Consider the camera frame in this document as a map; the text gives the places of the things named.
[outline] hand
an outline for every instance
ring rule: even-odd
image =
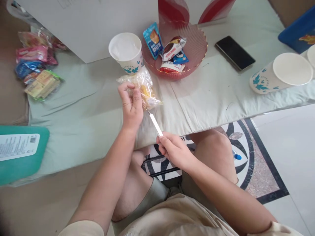
[[[128,89],[133,90],[133,97],[129,97]],[[135,85],[125,82],[118,87],[122,99],[122,113],[124,115],[123,128],[137,132],[143,119],[141,93]]]
[[[158,147],[159,151],[185,172],[188,172],[187,170],[191,167],[192,162],[197,160],[177,135],[163,132],[163,136],[157,137],[157,144],[160,144]]]

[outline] blue snack package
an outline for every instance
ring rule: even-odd
[[[189,62],[188,58],[186,57],[186,55],[184,54],[183,50],[180,51],[179,53],[177,53],[174,57],[173,57],[173,63],[176,64],[184,64],[186,62]]]
[[[156,22],[150,25],[150,27],[143,32],[143,37],[149,47],[149,50],[154,60],[156,60],[158,58],[158,55],[163,52],[161,36],[158,31],[158,25]]]
[[[40,68],[43,68],[42,61],[26,61],[20,60],[15,67],[15,72],[19,79],[24,79],[28,74],[37,71],[40,72]]]

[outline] snack package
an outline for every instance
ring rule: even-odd
[[[151,110],[157,105],[160,105],[163,103],[154,94],[154,91],[152,88],[153,82],[151,79],[151,75],[149,74],[149,71],[145,66],[143,66],[138,73],[132,74],[132,75],[125,75],[117,79],[117,81],[121,84],[124,82],[131,82],[137,88],[140,89],[141,96],[142,96],[142,106],[144,109]]]
[[[16,50],[16,63],[21,59],[26,61],[46,62],[48,56],[47,46],[36,46],[32,48],[21,48]]]
[[[185,68],[185,65],[182,65],[182,64],[175,65],[172,61],[162,61],[160,71],[164,71],[167,73],[182,72],[184,68]]]
[[[51,33],[44,29],[38,29],[37,32],[18,32],[19,39],[25,48],[36,46],[48,46],[52,48]]]
[[[55,36],[52,37],[52,44],[53,44],[53,48],[55,49],[61,49],[63,51],[68,51],[69,49],[67,48],[66,45],[63,44],[63,42],[61,42],[58,38],[56,38]]]
[[[58,62],[55,59],[54,51],[51,48],[48,48],[48,56],[47,56],[47,61],[46,61],[45,64],[52,65],[52,66],[58,65]]]
[[[186,38],[176,36],[165,46],[163,50],[163,61],[171,60],[177,53],[179,53],[187,42]]]
[[[186,55],[184,54],[183,50],[180,51],[179,53],[177,53],[174,57],[173,57],[173,63],[176,64],[184,64],[189,62],[188,58],[186,57]]]
[[[21,59],[15,67],[15,72],[18,78],[24,79],[34,71],[40,72],[40,69],[44,68],[43,64],[44,62],[42,61],[26,61]]]
[[[34,80],[36,79],[36,77],[39,75],[39,73],[43,70],[44,69],[40,69],[40,71],[34,71],[31,74],[28,74],[27,76],[25,76],[25,78],[23,80],[24,84],[29,85],[29,84],[33,83]]]
[[[48,95],[56,91],[62,81],[63,79],[51,70],[43,70],[24,91],[36,101],[42,102],[46,100]]]
[[[154,22],[152,25],[150,25],[150,27],[147,28],[143,32],[143,37],[144,37],[144,40],[149,47],[149,50],[150,50],[154,60],[156,60],[158,58],[158,55],[160,53],[162,53],[162,51],[163,51],[161,36],[160,36],[159,31],[158,31],[158,25],[156,22]]]

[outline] white stick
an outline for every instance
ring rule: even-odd
[[[154,115],[150,113],[150,118],[155,126],[155,129],[157,130],[157,135],[160,137],[160,136],[163,136],[163,133],[157,123],[157,120],[155,119]]]

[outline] cup rim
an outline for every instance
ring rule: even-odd
[[[310,76],[310,78],[309,78],[309,80],[308,80],[307,82],[305,82],[304,84],[298,84],[298,85],[297,85],[297,84],[291,84],[291,83],[288,83],[288,82],[284,81],[284,80],[279,76],[279,74],[277,74],[277,72],[276,72],[275,69],[274,69],[275,61],[277,60],[277,58],[279,58],[280,56],[282,56],[282,55],[284,55],[284,54],[287,54],[287,55],[290,54],[290,55],[294,55],[294,56],[296,56],[296,57],[299,57],[299,58],[301,58],[301,59],[306,63],[306,65],[307,65],[307,66],[309,67],[309,69],[311,70],[311,76]],[[292,86],[300,86],[300,85],[305,85],[305,84],[309,83],[309,82],[312,80],[312,78],[313,78],[313,73],[314,73],[314,70],[313,70],[311,64],[307,61],[307,59],[306,59],[305,57],[301,56],[300,54],[293,53],[293,52],[285,52],[285,53],[282,53],[282,54],[278,55],[278,56],[275,58],[275,60],[273,61],[273,63],[272,63],[272,70],[273,70],[273,73],[275,74],[275,76],[276,76],[280,81],[282,81],[283,83],[285,83],[285,84],[287,84],[287,85],[292,85]]]
[[[137,54],[136,54],[133,58],[131,58],[131,59],[127,60],[127,61],[121,61],[121,60],[116,59],[116,58],[112,55],[112,52],[111,52],[111,48],[112,48],[112,44],[113,44],[113,39],[115,39],[115,38],[121,36],[122,34],[129,34],[129,35],[136,36],[137,41],[140,43],[140,48],[139,48]],[[119,62],[132,61],[133,59],[135,59],[135,58],[139,55],[139,52],[141,52],[141,50],[142,50],[142,43],[141,43],[141,40],[139,39],[139,37],[138,37],[137,35],[135,35],[134,33],[130,33],[130,32],[123,32],[123,33],[116,34],[116,35],[110,40],[109,45],[108,45],[109,54],[111,55],[111,57],[112,57],[114,60],[119,61]]]

